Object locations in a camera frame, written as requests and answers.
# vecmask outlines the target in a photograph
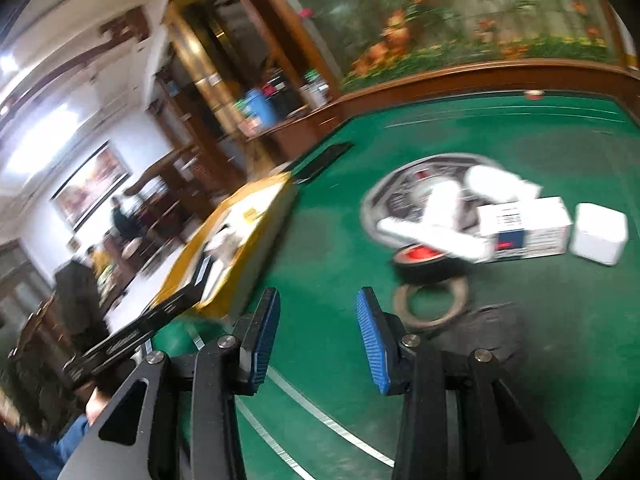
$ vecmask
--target framed picture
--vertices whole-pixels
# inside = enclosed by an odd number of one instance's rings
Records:
[[[117,152],[105,142],[51,197],[76,232],[130,175]]]

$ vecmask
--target cardboard box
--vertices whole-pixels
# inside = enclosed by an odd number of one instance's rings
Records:
[[[494,247],[492,260],[562,254],[572,225],[559,196],[483,205],[478,218],[478,234]]]

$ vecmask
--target white box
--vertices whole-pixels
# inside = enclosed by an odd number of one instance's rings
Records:
[[[628,240],[626,215],[596,204],[575,208],[571,252],[604,265],[615,265]]]
[[[479,235],[491,240],[492,260],[566,251],[571,218],[559,196],[478,208]]]

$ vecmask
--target blue sleeve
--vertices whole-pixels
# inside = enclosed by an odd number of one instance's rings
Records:
[[[82,438],[89,431],[89,422],[86,420],[86,416],[81,415],[76,418],[76,421],[71,425],[67,432],[60,437],[60,440],[53,443],[53,448],[65,464],[69,457],[74,452]]]
[[[26,434],[14,434],[16,444],[29,465],[42,480],[56,480],[65,465],[54,445]]]

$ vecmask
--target flower mural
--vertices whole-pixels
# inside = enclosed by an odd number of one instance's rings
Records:
[[[597,0],[295,0],[342,86],[496,59],[611,61]]]

